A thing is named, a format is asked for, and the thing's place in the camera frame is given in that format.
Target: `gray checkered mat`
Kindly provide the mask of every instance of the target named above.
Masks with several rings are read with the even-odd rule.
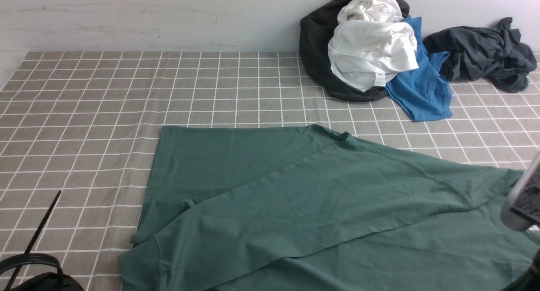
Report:
[[[0,92],[0,259],[25,249],[62,189],[35,248],[86,289],[119,291],[116,258],[130,248],[163,124],[322,124],[454,162],[523,169],[540,146],[540,70],[529,78],[520,94],[454,83],[454,116],[414,123],[388,98],[327,97],[297,53],[29,53]],[[48,270],[27,267],[21,279]]]

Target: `white wall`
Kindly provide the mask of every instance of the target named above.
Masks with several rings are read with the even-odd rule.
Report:
[[[0,51],[296,51],[299,20],[330,0],[0,0]],[[540,0],[405,0],[424,34],[514,17],[540,50]]]

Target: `black object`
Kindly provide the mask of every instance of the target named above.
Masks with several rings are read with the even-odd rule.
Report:
[[[500,217],[505,226],[517,232],[533,224],[540,226],[540,152],[512,186]]]
[[[45,227],[45,224],[47,223],[47,220],[49,219],[49,216],[51,215],[54,205],[56,205],[61,192],[62,191],[58,191],[56,197],[54,197],[51,206],[47,210],[45,216],[43,216],[37,230],[35,230],[35,233],[32,236],[32,239],[29,242],[25,252],[0,262],[0,274],[15,268],[15,271],[8,281],[4,291],[84,291],[83,287],[81,287],[76,280],[74,280],[71,276],[64,274],[60,262],[54,256],[30,252],[32,251],[33,245],[35,245],[35,241],[37,241],[39,234],[43,230],[43,227]],[[28,264],[43,264],[46,266],[51,266],[56,268],[57,272],[43,273],[25,281],[15,288],[11,288],[15,282],[15,279],[17,278],[17,275],[19,275],[19,272],[21,271],[21,267]]]
[[[328,43],[338,26],[338,13],[352,0],[332,0],[305,16],[300,21],[300,58],[307,74],[324,86],[332,97],[344,101],[375,101],[388,96],[384,87],[372,87],[362,92],[341,81],[330,69]],[[409,16],[409,5],[396,0],[404,18]]]
[[[424,38],[428,53],[450,52],[440,73],[448,80],[486,78],[497,88],[516,93],[527,88],[527,75],[536,68],[531,48],[519,42],[521,33],[503,18],[495,29],[459,26]]]
[[[532,266],[513,283],[501,291],[538,291],[540,290],[540,250],[532,259]]]

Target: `blue t-shirt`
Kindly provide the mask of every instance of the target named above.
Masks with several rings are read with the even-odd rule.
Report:
[[[398,73],[386,84],[386,90],[413,121],[440,120],[452,116],[449,82],[439,74],[449,56],[447,51],[428,55],[422,43],[422,18],[407,17],[405,22],[414,30],[418,47],[416,60],[419,68]]]

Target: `black cable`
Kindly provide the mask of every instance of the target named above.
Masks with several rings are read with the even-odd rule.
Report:
[[[41,234],[41,231],[43,230],[43,227],[45,227],[45,224],[47,223],[47,220],[49,219],[49,216],[51,216],[52,210],[54,209],[54,205],[56,205],[56,202],[58,201],[58,198],[60,197],[60,193],[62,191],[58,191],[56,194],[56,197],[54,197],[51,206],[47,210],[45,216],[43,216],[41,222],[39,223],[39,226],[37,230],[35,230],[34,235],[32,236],[32,239],[28,243],[27,249],[24,251],[25,254],[29,254],[30,251],[32,251],[32,248],[37,241],[39,234]],[[15,283],[15,279],[17,278],[17,275],[19,275],[19,272],[21,271],[21,267],[17,267],[15,271],[13,271],[13,274],[11,274],[11,277],[9,278],[8,284],[6,285],[6,290],[11,289],[11,286],[13,286],[13,283]]]

